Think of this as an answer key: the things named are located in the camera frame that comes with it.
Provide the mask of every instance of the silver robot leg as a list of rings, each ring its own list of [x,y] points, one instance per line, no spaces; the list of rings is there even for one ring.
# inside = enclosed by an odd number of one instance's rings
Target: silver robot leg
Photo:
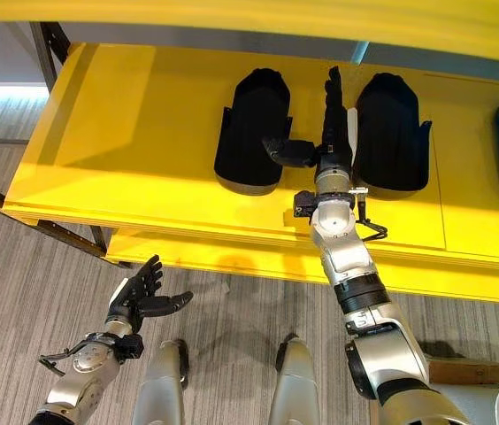
[[[188,353],[182,341],[165,341],[150,363],[135,402],[133,425],[183,425],[182,391]]]
[[[319,390],[303,340],[294,337],[281,344],[277,369],[269,425],[319,425]]]

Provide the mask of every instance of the wooden block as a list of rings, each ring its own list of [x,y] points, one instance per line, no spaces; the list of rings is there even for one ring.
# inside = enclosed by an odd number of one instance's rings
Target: wooden block
[[[428,368],[431,383],[499,383],[499,363],[493,361],[431,358]]]

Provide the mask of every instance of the black foam block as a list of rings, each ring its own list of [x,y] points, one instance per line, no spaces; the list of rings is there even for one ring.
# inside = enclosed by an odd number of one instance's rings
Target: black foam block
[[[431,122],[418,125],[417,95],[401,77],[372,78],[357,100],[357,126],[355,176],[383,189],[426,186]]]
[[[281,74],[256,69],[236,87],[225,108],[214,171],[228,182],[268,187],[279,182],[282,167],[267,155],[264,137],[287,138],[290,94]]]

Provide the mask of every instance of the yellow shelf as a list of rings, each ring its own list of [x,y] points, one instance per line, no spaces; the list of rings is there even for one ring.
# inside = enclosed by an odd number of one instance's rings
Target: yellow shelf
[[[389,227],[388,239],[370,244],[388,287],[499,301],[499,82],[253,53],[76,45],[3,211],[119,228],[111,259],[159,252],[175,266],[324,282],[307,220],[291,213],[293,195],[313,189],[313,170],[286,169],[272,194],[245,197],[218,184],[213,161],[222,109],[257,67],[279,70],[290,87],[292,136],[318,142],[333,65],[347,106],[375,73],[397,73],[418,94],[421,119],[433,121],[426,188],[368,202],[373,221]]]
[[[223,28],[499,59],[499,0],[0,0],[4,20]]]
[[[499,302],[499,259],[368,246],[389,290]],[[112,236],[107,259],[143,262],[153,253],[158,253],[163,263],[171,267],[326,284],[319,255],[314,250],[213,243],[141,230],[118,230]]]
[[[256,67],[281,71],[291,89],[292,136],[318,141],[326,72],[333,62],[238,52],[84,44],[66,61],[8,191],[4,212],[177,236],[310,247],[293,196],[313,189],[313,170],[285,169],[264,197],[216,181],[222,109]],[[400,73],[419,91],[420,72],[342,66],[346,103],[377,72]],[[421,114],[428,117],[424,99]],[[444,249],[438,176],[401,201],[370,201],[383,243]]]

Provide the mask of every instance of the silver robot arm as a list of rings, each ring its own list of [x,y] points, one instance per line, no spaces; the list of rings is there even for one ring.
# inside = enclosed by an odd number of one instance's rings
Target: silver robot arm
[[[338,68],[325,83],[322,144],[265,139],[271,159],[283,166],[316,166],[316,193],[296,194],[294,215],[308,217],[326,277],[352,336],[349,371],[360,395],[377,400],[384,424],[467,424],[442,394],[428,387],[428,365],[397,304],[389,299],[364,241],[387,236],[365,214],[364,188],[350,189],[352,152]],[[359,220],[353,213],[357,201]],[[375,230],[362,240],[356,224]]]
[[[320,202],[311,217],[312,239],[353,338],[345,350],[357,391],[378,401],[385,424],[468,424],[429,388],[423,352],[399,306],[389,300],[355,225],[345,200]]]
[[[138,332],[143,318],[175,313],[192,299],[192,292],[156,297],[163,275],[160,269],[159,257],[154,256],[136,276],[122,281],[111,297],[103,332],[87,334],[71,350],[40,357],[39,361],[61,378],[30,425],[86,423],[120,366],[126,359],[139,359],[142,355],[142,337]],[[65,374],[56,368],[56,362],[67,358],[72,362]]]

